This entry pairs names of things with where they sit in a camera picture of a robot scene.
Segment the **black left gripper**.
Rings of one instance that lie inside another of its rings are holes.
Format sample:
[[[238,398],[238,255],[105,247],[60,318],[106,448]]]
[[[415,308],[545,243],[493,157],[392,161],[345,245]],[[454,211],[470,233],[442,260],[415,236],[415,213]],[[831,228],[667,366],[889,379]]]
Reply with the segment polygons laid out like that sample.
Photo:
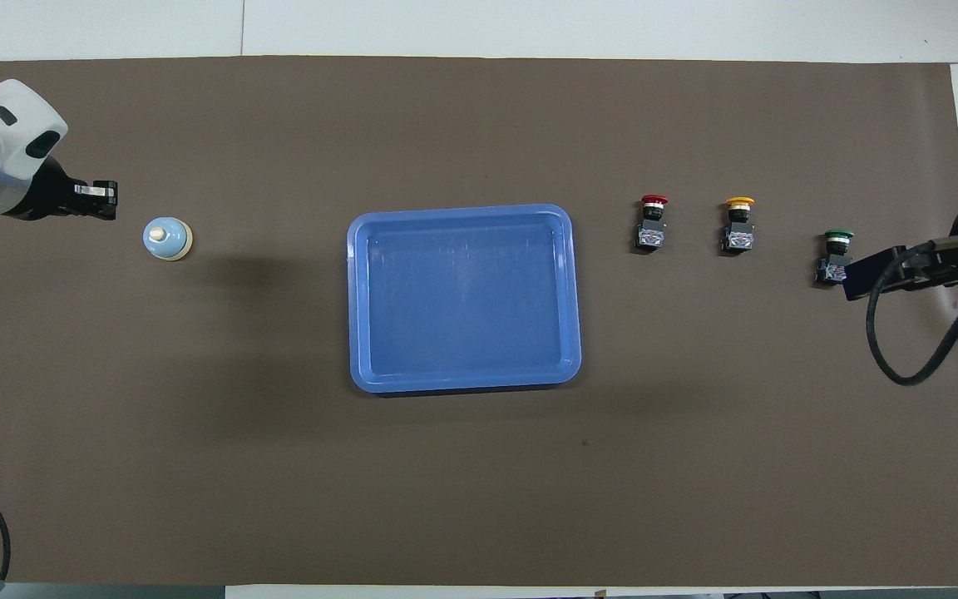
[[[90,216],[112,221],[118,207],[118,183],[91,183],[70,177],[53,156],[43,161],[20,201],[3,214],[35,221],[48,216]]]

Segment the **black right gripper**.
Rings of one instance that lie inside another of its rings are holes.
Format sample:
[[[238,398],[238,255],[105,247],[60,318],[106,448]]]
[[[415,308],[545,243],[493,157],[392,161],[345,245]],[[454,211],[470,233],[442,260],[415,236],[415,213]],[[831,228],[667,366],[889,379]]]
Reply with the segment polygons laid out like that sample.
[[[951,224],[950,236],[958,236],[958,215]],[[898,255],[905,253],[907,246],[897,245],[890,249],[855,260],[847,267],[847,280],[842,288],[848,300],[861,300],[870,295],[882,270]],[[939,244],[935,251],[916,255],[894,270],[883,292],[892,290],[916,291],[930,287],[953,287],[958,285],[958,246]]]

